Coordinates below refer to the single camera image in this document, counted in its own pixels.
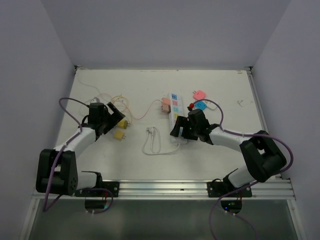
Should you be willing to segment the pink plug adapter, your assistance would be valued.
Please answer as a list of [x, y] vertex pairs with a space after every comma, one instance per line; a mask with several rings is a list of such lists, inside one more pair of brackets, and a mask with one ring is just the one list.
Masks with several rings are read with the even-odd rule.
[[206, 93], [203, 92], [202, 90], [197, 90], [197, 91], [193, 91], [193, 99], [196, 101], [202, 100], [206, 97]]

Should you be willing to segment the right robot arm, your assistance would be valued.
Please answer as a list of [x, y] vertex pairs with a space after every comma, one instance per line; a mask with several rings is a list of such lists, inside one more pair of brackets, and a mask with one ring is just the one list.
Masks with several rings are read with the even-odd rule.
[[284, 154], [266, 131], [241, 134], [222, 129], [216, 123], [210, 124], [200, 109], [190, 111], [187, 117], [178, 116], [170, 135], [223, 146], [242, 154], [245, 166], [233, 170], [212, 186], [231, 197], [252, 182], [264, 183], [287, 164]]

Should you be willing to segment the salmon pink USB charger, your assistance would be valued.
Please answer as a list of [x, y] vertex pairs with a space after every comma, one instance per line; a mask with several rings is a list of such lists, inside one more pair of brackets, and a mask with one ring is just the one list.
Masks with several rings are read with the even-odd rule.
[[169, 98], [163, 97], [161, 99], [161, 104], [170, 106], [171, 105], [171, 100]]

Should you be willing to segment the blue plug adapter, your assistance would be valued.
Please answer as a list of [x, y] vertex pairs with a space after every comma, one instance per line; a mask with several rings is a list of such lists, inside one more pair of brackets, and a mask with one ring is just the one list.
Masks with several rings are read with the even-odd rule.
[[204, 101], [197, 101], [194, 103], [194, 107], [204, 111], [207, 108], [207, 104]]

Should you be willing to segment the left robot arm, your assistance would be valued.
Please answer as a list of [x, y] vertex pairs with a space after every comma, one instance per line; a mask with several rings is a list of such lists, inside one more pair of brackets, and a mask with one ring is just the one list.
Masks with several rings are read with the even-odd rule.
[[78, 172], [77, 158], [100, 136], [125, 118], [112, 102], [91, 103], [84, 121], [78, 122], [78, 129], [64, 143], [53, 149], [40, 152], [35, 188], [39, 193], [71, 196], [86, 189], [92, 196], [103, 193], [101, 173], [96, 171]]

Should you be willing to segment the white plug adapter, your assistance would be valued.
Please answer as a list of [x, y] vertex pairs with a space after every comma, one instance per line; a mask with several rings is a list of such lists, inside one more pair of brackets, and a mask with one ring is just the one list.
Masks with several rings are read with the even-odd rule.
[[216, 106], [214, 103], [212, 103], [212, 102], [207, 102], [207, 103], [206, 103], [206, 106], [207, 106], [207, 108], [210, 109], [211, 111], [214, 111], [214, 110], [217, 108], [217, 106]]

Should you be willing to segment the yellow olive USB charger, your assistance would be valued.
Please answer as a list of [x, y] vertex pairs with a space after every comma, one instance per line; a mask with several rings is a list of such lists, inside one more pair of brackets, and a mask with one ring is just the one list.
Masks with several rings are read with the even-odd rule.
[[114, 133], [113, 133], [113, 138], [118, 140], [118, 141], [122, 141], [123, 139], [126, 138], [126, 135], [125, 135], [125, 132], [124, 131], [121, 131], [121, 130], [116, 130]]

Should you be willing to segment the beige brown USB charger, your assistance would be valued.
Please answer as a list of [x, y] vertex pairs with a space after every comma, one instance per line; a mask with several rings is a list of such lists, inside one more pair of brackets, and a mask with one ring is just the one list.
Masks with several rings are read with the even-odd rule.
[[163, 104], [161, 106], [161, 111], [163, 113], [166, 113], [166, 114], [169, 114], [171, 112], [171, 106], [170, 105], [167, 105], [167, 104]]

